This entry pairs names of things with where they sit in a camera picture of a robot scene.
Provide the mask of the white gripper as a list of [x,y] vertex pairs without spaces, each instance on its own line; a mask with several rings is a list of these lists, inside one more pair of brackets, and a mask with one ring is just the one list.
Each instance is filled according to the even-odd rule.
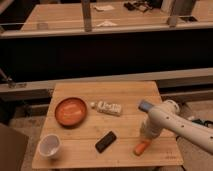
[[140,128],[140,137],[142,139],[155,139],[161,134],[161,129],[150,123],[143,122]]

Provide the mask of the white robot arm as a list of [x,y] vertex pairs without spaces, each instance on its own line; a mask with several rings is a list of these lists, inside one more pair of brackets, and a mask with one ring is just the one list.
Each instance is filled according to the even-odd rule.
[[154,105],[142,100],[138,108],[147,113],[140,129],[146,139],[155,139],[167,129],[213,155],[213,129],[180,117],[180,108],[175,101],[165,100]]

